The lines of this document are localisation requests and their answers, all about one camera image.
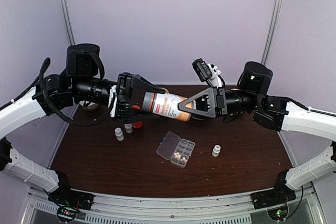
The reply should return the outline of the grey-capped orange label bottle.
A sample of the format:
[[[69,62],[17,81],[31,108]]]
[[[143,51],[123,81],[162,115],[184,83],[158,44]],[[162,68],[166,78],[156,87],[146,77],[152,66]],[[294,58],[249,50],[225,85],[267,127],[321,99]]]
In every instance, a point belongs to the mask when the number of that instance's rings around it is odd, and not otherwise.
[[[142,110],[166,118],[187,122],[191,118],[191,114],[178,109],[178,104],[186,99],[186,97],[171,93],[146,92]]]

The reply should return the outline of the clear plastic pill organizer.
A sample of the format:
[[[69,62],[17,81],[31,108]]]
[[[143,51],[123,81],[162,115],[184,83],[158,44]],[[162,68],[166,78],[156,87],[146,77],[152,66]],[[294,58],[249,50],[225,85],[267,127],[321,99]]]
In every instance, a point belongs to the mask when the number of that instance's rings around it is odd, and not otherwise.
[[[171,164],[184,168],[189,158],[192,156],[194,148],[194,142],[181,138],[175,133],[168,131],[156,149],[156,153],[166,161],[170,161]],[[185,155],[187,157],[187,161],[183,162],[182,160],[175,159],[173,157],[175,152]]]

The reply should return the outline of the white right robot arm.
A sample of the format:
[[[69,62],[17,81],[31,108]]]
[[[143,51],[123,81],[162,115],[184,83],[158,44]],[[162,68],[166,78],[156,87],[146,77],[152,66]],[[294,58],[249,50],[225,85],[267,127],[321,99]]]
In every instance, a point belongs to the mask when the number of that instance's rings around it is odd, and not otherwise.
[[[273,131],[293,131],[335,141],[335,114],[305,106],[292,98],[268,95],[273,72],[261,63],[249,61],[237,88],[226,90],[218,66],[196,59],[193,64],[208,88],[188,98],[167,93],[137,74],[121,73],[110,90],[111,116],[125,123],[163,116],[186,122],[251,113],[260,126]]]

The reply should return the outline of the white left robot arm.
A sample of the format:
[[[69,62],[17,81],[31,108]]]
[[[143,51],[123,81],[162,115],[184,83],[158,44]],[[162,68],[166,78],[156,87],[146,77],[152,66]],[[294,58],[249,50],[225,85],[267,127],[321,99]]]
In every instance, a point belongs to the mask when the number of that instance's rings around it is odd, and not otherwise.
[[[44,74],[51,60],[46,58],[33,83],[1,107],[1,170],[41,187],[64,205],[71,205],[76,199],[67,176],[23,157],[12,147],[7,135],[29,122],[52,114],[77,127],[96,126],[107,118],[125,123],[143,121],[152,115],[132,107],[133,89],[165,93],[163,88],[138,74],[121,73],[116,82],[105,79],[99,52],[100,47],[95,44],[69,46],[63,72],[47,77]],[[80,122],[62,113],[62,109],[81,101],[103,105],[108,110],[88,122]]]

